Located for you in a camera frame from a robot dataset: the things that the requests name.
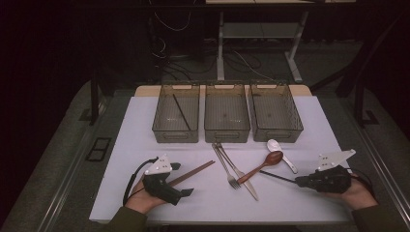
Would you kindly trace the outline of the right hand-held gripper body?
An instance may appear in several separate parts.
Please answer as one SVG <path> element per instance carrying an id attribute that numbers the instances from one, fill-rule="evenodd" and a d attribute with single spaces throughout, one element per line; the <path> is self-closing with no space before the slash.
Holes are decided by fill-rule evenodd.
<path id="1" fill-rule="evenodd" d="M 317 169 L 308 175 L 309 186 L 318 192 L 346 192 L 351 187 L 351 175 L 342 164 L 355 154 L 353 149 L 320 154 Z"/>

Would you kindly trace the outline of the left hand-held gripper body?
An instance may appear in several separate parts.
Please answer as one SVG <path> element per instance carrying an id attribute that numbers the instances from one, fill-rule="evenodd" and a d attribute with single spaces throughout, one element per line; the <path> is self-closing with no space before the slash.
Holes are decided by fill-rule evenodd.
<path id="1" fill-rule="evenodd" d="M 150 195 L 172 205 L 177 205 L 182 198 L 182 194 L 166 181 L 173 171 L 170 163 L 167 154 L 159 157 L 144 171 L 143 185 Z"/>

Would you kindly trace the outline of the black chopstick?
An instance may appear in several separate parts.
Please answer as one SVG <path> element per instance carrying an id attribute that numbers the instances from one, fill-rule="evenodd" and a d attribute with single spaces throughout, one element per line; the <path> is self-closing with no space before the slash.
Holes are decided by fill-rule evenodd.
<path id="1" fill-rule="evenodd" d="M 290 179 L 281 177 L 279 175 L 276 175 L 276 174 L 273 174 L 273 173 L 270 173 L 270 172 L 267 172 L 267 171 L 264 171 L 264 170 L 260 170 L 259 173 L 270 176 L 270 177 L 274 177 L 274 178 L 277 178 L 277 179 L 280 179 L 280 180 L 283 180 L 283 181 L 286 181 L 286 182 L 289 182 L 289 183 L 292 183 L 292 184 L 296 184 L 296 181 L 294 181 L 294 180 L 290 180 Z"/>
<path id="2" fill-rule="evenodd" d="M 177 107 L 178 107 L 178 109 L 179 109 L 179 111 L 180 111 L 180 113 L 181 113 L 181 116 L 182 116 L 182 118 L 183 118 L 183 120 L 184 120 L 184 122 L 185 122 L 185 124 L 186 124 L 186 126 L 187 126 L 187 128 L 188 128 L 188 130 L 191 131 L 190 124 L 188 123 L 188 120 L 187 120 L 187 118 L 186 118 L 186 116 L 185 116 L 185 114 L 184 114 L 184 112 L 183 112 L 183 110 L 182 110 L 182 107 L 181 107 L 181 105 L 180 105 L 180 103 L 179 103 L 179 101 L 178 101 L 176 95 L 175 95 L 175 94 L 172 94 L 172 97 L 173 97 L 173 100 L 175 101 L 175 103 L 176 103 L 176 105 L 177 105 Z"/>

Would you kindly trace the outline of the brown wooden spoon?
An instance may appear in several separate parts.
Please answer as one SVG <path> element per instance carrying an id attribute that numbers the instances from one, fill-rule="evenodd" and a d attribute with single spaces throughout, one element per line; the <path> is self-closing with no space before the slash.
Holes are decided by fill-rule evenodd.
<path id="1" fill-rule="evenodd" d="M 274 152 L 269 153 L 260 165 L 255 167 L 253 170 L 251 170 L 249 173 L 247 173 L 243 177 L 239 178 L 238 183 L 244 184 L 252 176 L 254 176 L 257 172 L 259 172 L 263 167 L 278 164 L 282 160 L 282 157 L 283 157 L 282 151 L 274 151 Z"/>

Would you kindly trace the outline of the white ceramic spoon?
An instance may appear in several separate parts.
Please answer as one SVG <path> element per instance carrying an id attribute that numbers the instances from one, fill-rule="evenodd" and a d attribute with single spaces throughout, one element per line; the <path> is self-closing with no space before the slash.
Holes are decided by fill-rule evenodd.
<path id="1" fill-rule="evenodd" d="M 282 148 L 280 147 L 279 143 L 274 139 L 270 139 L 267 142 L 267 147 L 270 152 L 282 151 Z M 283 156 L 282 159 L 286 162 L 286 164 L 289 166 L 289 168 L 292 170 L 294 174 L 298 173 L 297 167 L 290 161 L 290 159 L 287 156 Z"/>

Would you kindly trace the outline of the grey plastic bin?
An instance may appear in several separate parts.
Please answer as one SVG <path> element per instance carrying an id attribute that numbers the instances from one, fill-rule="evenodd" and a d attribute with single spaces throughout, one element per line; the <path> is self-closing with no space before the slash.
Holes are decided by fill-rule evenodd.
<path id="1" fill-rule="evenodd" d="M 287 84 L 253 81 L 249 85 L 249 113 L 253 140 L 295 143 L 304 130 Z"/>
<path id="2" fill-rule="evenodd" d="M 246 143 L 250 122 L 245 86 L 240 83 L 212 83 L 206 86 L 205 141 Z"/>
<path id="3" fill-rule="evenodd" d="M 172 94 L 176 95 L 191 130 L 188 130 Z M 198 142 L 199 97 L 198 85 L 162 85 L 152 126 L 159 143 Z"/>

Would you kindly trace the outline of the person's left hand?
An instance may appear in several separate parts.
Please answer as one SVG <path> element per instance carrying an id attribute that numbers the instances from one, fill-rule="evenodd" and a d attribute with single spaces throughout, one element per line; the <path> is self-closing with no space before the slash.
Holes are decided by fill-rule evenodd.
<path id="1" fill-rule="evenodd" d="M 129 209 L 141 214 L 148 214 L 151 210 L 159 205 L 165 204 L 165 201 L 150 195 L 145 189 L 142 181 L 139 181 L 132 189 L 130 196 L 125 204 Z"/>

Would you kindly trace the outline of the person's right hand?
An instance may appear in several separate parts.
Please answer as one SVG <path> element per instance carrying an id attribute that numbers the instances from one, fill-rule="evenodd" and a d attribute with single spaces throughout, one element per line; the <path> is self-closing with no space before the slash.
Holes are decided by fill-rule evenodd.
<path id="1" fill-rule="evenodd" d="M 366 185 L 358 180 L 358 175 L 351 174 L 351 186 L 344 193 L 323 192 L 323 195 L 342 200 L 350 209 L 361 210 L 378 204 Z"/>

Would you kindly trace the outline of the white table mat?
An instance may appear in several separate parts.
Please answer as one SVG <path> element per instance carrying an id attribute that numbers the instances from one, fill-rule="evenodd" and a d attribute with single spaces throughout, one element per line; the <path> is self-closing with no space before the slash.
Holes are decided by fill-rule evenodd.
<path id="1" fill-rule="evenodd" d="M 90 219 L 106 223 L 123 203 L 123 195 L 132 173 L 140 174 L 146 161 L 167 154 L 181 167 L 172 172 L 178 177 L 194 168 L 200 171 L 179 184 L 179 189 L 194 189 L 191 196 L 177 205 L 165 204 L 151 211 L 152 224 L 330 224 L 350 222 L 349 209 L 341 202 L 309 189 L 255 174 L 250 182 L 259 200 L 246 188 L 232 188 L 211 144 L 158 143 L 152 124 L 157 108 L 155 97 L 133 97 L 113 147 Z M 315 97 L 295 100 L 304 130 L 295 143 L 284 143 L 284 154 L 297 167 L 299 175 L 308 175 L 318 166 L 320 154 L 336 152 L 337 140 Z M 294 174 L 285 161 L 264 171 L 287 179 Z"/>

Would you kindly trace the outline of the metal fork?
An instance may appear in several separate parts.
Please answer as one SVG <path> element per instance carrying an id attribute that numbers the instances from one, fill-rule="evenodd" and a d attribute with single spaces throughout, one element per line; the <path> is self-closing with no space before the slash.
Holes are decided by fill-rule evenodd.
<path id="1" fill-rule="evenodd" d="M 226 166 L 226 164 L 225 164 L 225 162 L 224 162 L 224 160 L 223 160 L 223 158 L 222 158 L 222 155 L 221 155 L 221 153 L 220 153 L 220 150 L 218 149 L 218 147 L 217 147 L 215 144 L 212 145 L 212 148 L 213 148 L 214 152 L 216 153 L 217 157 L 219 158 L 220 163 L 221 163 L 221 165 L 222 165 L 222 167 L 223 167 L 223 169 L 224 169 L 224 171 L 225 171 L 225 173 L 226 173 L 226 177 L 227 177 L 227 182 L 228 182 L 228 184 L 229 184 L 231 187 L 233 187 L 234 189 L 239 189 L 241 186 L 238 184 L 238 182 L 236 181 L 236 179 L 230 174 L 230 172 L 229 172 L 229 170 L 228 170 L 228 168 L 227 168 L 227 166 Z"/>

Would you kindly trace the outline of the metal table knife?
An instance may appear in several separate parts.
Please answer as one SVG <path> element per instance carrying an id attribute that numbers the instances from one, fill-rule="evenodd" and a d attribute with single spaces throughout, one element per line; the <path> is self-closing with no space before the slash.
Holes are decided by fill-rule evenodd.
<path id="1" fill-rule="evenodd" d="M 230 157 L 226 154 L 226 152 L 224 151 L 222 145 L 220 143 L 216 143 L 215 144 L 217 147 L 217 150 L 219 152 L 221 152 L 222 157 L 227 161 L 228 165 L 232 168 L 232 170 L 236 173 L 236 175 L 238 176 L 238 178 L 241 178 L 243 176 L 245 176 L 245 173 L 240 171 L 236 165 L 233 163 L 233 161 L 230 159 Z M 245 185 L 245 187 L 247 188 L 247 190 L 249 191 L 249 193 L 252 195 L 252 197 L 258 201 L 259 197 L 256 193 L 256 190 L 254 189 L 253 185 L 250 183 L 250 181 L 245 181 L 243 183 Z"/>

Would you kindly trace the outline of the dark metal stand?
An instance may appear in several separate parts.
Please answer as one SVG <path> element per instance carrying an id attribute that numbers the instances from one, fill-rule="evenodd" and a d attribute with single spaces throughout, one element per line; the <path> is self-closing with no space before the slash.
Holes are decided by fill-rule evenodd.
<path id="1" fill-rule="evenodd" d="M 94 126 L 100 116 L 100 94 L 99 75 L 96 71 L 91 73 L 90 78 L 90 107 L 84 109 L 79 117 L 80 121 L 87 121 Z"/>
<path id="2" fill-rule="evenodd" d="M 361 128 L 366 125 L 378 125 L 379 122 L 371 110 L 364 110 L 365 80 L 360 77 L 355 87 L 354 118 Z"/>

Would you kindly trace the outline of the white metal desk frame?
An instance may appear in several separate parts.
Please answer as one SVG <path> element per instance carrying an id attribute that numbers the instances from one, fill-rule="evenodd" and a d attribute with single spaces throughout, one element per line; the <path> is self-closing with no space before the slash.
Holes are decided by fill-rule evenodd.
<path id="1" fill-rule="evenodd" d="M 224 80 L 224 39 L 291 39 L 292 46 L 284 52 L 285 60 L 296 83 L 302 83 L 295 55 L 300 44 L 308 12 L 301 14 L 298 22 L 227 22 L 224 13 L 219 16 L 217 80 Z"/>

